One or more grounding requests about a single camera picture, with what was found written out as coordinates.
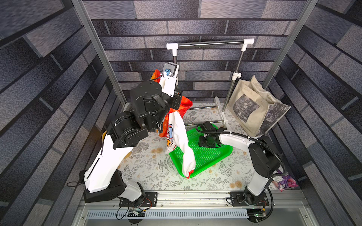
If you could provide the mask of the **green plastic basket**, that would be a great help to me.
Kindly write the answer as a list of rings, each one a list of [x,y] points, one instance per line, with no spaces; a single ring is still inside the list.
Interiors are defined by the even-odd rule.
[[[207,148],[207,147],[200,147],[199,146],[199,137],[203,136],[203,133],[199,133],[196,129],[192,129],[187,132],[187,137],[189,140],[189,147],[193,150],[195,160],[196,160],[196,167],[191,174],[190,178],[198,175],[199,173],[203,172],[204,170],[210,168],[211,166],[217,164],[224,158],[228,157],[233,150],[233,147],[228,145],[219,145],[216,148]],[[170,154],[170,157],[182,177],[185,177],[182,172],[183,166],[183,152],[182,150],[177,147],[174,151]]]

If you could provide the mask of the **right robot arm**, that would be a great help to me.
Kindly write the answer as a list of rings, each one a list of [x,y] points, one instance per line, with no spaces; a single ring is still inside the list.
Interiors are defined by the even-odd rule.
[[[248,149],[255,172],[244,189],[243,202],[248,206],[261,203],[266,205],[267,203],[262,201],[265,190],[276,177],[282,177],[288,173],[282,161],[282,152],[276,148],[269,137],[264,135],[249,137],[226,128],[216,129],[209,121],[197,125],[196,131],[204,134],[199,138],[200,147],[216,148],[220,145],[228,145],[238,149]]]

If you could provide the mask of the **beige canvas tote bag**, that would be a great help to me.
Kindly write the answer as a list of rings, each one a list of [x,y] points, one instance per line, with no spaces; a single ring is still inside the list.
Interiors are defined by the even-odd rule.
[[[265,90],[252,76],[239,80],[227,108],[250,137],[266,134],[291,108]]]

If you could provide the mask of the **rainbow striped jacket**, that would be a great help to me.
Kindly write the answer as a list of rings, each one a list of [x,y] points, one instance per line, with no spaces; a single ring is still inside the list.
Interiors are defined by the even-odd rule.
[[[160,76],[161,76],[161,72],[159,70],[155,70],[151,80],[155,80],[156,82],[160,82]],[[166,115],[164,121],[163,121],[163,131],[159,132],[159,137],[166,137],[167,136],[167,132],[168,132],[168,121],[169,121],[169,114],[173,113],[173,112],[178,112],[180,114],[180,116],[183,118],[184,115],[186,114],[187,110],[190,109],[193,106],[193,102],[186,98],[185,96],[182,97],[181,103],[180,103],[180,107],[178,108],[178,110],[174,110],[174,109],[170,109],[169,113]]]

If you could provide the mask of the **white cartoon jacket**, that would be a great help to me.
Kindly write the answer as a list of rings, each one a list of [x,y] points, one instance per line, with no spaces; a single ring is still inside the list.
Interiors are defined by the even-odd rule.
[[[185,124],[178,111],[168,115],[166,141],[166,153],[171,153],[176,147],[179,147],[183,152],[182,173],[189,179],[195,170],[196,160],[193,150],[188,145],[189,139],[187,137]]]

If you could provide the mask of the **purple snack packet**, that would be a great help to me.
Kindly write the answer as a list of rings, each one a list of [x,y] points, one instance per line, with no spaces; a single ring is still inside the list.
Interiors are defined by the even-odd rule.
[[[296,189],[298,187],[297,182],[289,174],[276,177],[273,183],[281,192],[286,189]]]

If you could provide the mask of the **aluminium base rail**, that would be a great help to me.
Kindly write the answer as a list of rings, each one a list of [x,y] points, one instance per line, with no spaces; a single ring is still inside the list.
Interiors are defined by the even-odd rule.
[[[156,207],[143,218],[127,217],[120,201],[81,202],[72,226],[250,226],[247,207],[226,201],[229,191],[159,191]],[[300,190],[272,192],[274,209],[260,226],[317,226]]]

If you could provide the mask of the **metal clothes rack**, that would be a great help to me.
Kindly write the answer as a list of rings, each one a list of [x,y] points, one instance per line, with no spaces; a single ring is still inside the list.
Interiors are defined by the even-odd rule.
[[[172,51],[173,63],[178,66],[177,71],[181,71],[184,75],[179,78],[177,72],[173,74],[175,85],[179,89],[186,92],[187,98],[213,98],[217,104],[220,116],[223,118],[223,123],[228,124],[224,112],[232,95],[232,91],[236,80],[241,77],[239,68],[242,62],[244,53],[248,46],[254,45],[254,38],[244,38],[242,40],[219,40],[219,41],[204,41],[190,43],[168,43],[166,49]],[[208,49],[212,46],[224,45],[240,45],[239,58],[234,63],[234,70],[228,71],[228,61],[177,61],[177,54],[183,50],[195,49],[197,53],[215,53],[215,49]]]

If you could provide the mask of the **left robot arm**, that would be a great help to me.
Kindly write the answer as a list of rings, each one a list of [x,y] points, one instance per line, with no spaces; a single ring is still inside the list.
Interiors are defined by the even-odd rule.
[[[84,201],[103,202],[126,199],[134,206],[143,204],[146,193],[139,182],[130,182],[118,167],[121,161],[150,132],[160,131],[170,109],[180,107],[183,92],[145,81],[130,91],[132,109],[115,116],[102,140],[102,148],[91,167],[84,171]]]

